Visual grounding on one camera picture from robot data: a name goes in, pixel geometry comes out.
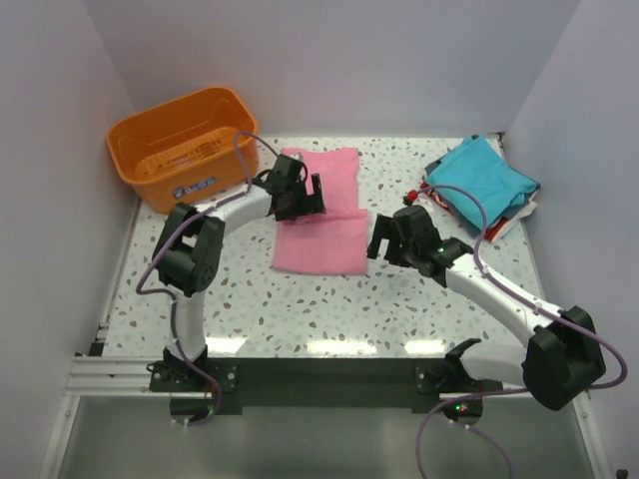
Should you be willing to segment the pink t shirt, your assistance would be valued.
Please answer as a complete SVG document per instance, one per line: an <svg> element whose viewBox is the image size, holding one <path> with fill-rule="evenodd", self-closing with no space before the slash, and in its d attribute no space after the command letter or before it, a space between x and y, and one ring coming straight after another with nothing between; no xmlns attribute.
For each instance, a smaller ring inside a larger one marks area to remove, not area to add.
<svg viewBox="0 0 639 479"><path fill-rule="evenodd" d="M367 273L368 212L359 206L359 155L356 148L311 152L283 149L300 156L319 175L326 212L278 224L273 268L312 275Z"/></svg>

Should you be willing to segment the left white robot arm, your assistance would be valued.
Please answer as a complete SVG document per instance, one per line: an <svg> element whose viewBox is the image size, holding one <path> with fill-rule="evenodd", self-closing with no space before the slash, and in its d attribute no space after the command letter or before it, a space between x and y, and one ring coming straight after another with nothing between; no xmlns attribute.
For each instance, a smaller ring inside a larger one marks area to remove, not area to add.
<svg viewBox="0 0 639 479"><path fill-rule="evenodd" d="M172 207L151 267L171 298L162 362L183 390L196 391L207 379L204 299L218 273L225 237L267 217L284 222L325 213L320 174L312 174L300 154L277 156L243 191L215 203Z"/></svg>

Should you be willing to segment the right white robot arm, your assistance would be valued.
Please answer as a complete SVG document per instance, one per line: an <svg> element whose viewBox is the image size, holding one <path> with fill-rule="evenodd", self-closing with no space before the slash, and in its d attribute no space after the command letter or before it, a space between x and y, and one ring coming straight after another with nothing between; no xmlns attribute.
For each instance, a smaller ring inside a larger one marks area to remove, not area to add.
<svg viewBox="0 0 639 479"><path fill-rule="evenodd" d="M417 270L472 301L504 325L516 346L491 346L470 338L444 356L445 364L429 378L458 392L479 381L525 388L544 407L558 411L605 371L594 322L574 306L563 309L517 286L488 266L478 266L473 250L461 239L443 239L421 206L379 215L367 256Z"/></svg>

